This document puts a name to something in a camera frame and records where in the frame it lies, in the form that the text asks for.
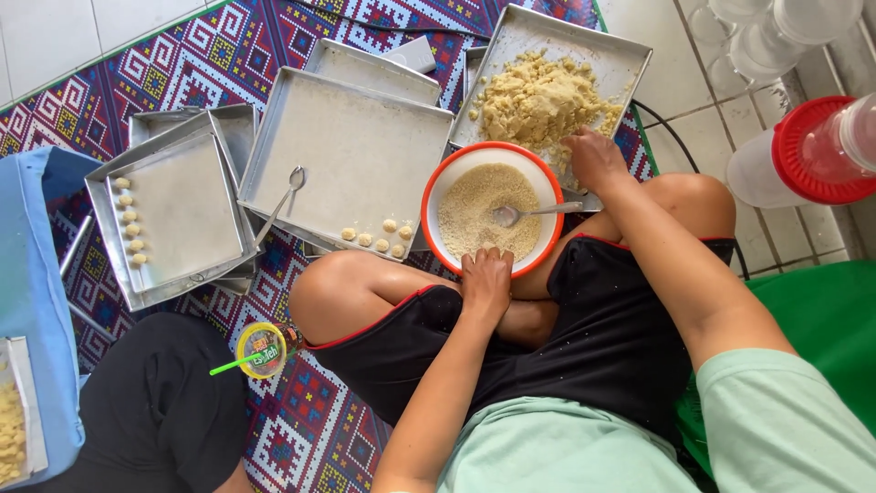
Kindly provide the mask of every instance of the cookie dough ball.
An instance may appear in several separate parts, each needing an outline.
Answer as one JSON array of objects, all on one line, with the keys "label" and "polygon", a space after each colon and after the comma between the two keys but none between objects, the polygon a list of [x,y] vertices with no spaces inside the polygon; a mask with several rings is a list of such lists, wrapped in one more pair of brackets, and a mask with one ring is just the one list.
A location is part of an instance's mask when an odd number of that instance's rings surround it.
[{"label": "cookie dough ball", "polygon": [[393,257],[400,259],[405,254],[405,246],[395,245],[392,247],[392,251],[390,253]]},{"label": "cookie dough ball", "polygon": [[401,226],[401,229],[399,229],[399,236],[404,241],[408,241],[413,236],[413,229],[411,229],[411,226]]}]

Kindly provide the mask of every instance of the spoon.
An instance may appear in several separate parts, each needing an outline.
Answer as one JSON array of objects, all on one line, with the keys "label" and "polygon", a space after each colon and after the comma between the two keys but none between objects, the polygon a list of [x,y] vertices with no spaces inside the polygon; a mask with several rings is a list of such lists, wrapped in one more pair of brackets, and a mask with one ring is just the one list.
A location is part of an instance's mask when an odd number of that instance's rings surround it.
[{"label": "spoon", "polygon": [[533,214],[562,214],[563,212],[584,212],[584,204],[581,202],[566,202],[564,204],[551,205],[543,209],[538,209],[532,212],[521,212],[516,207],[503,205],[497,209],[493,209],[493,220],[500,226],[510,228],[516,225],[524,216]]},{"label": "spoon", "polygon": [[280,199],[279,204],[277,204],[277,208],[274,209],[273,214],[268,218],[268,222],[262,226],[262,231],[258,232],[258,236],[256,240],[253,242],[253,245],[258,247],[258,244],[265,239],[265,235],[271,229],[271,225],[275,219],[277,219],[277,214],[279,214],[280,208],[283,207],[283,204],[286,203],[286,199],[292,197],[292,202],[295,202],[295,191],[299,190],[304,186],[304,183],[307,182],[307,169],[301,166],[296,166],[295,169],[292,170],[292,173],[289,174],[289,190],[286,191],[286,194],[283,198]]}]

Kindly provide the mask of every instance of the finger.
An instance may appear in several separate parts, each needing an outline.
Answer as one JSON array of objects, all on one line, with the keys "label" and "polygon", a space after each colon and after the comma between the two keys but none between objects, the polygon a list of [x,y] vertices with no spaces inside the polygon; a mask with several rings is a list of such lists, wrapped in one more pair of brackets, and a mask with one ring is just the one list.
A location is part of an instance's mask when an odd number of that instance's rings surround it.
[{"label": "finger", "polygon": [[505,250],[505,253],[502,255],[502,261],[505,263],[506,266],[508,266],[508,269],[510,270],[514,265],[514,254],[511,253],[510,250]]}]

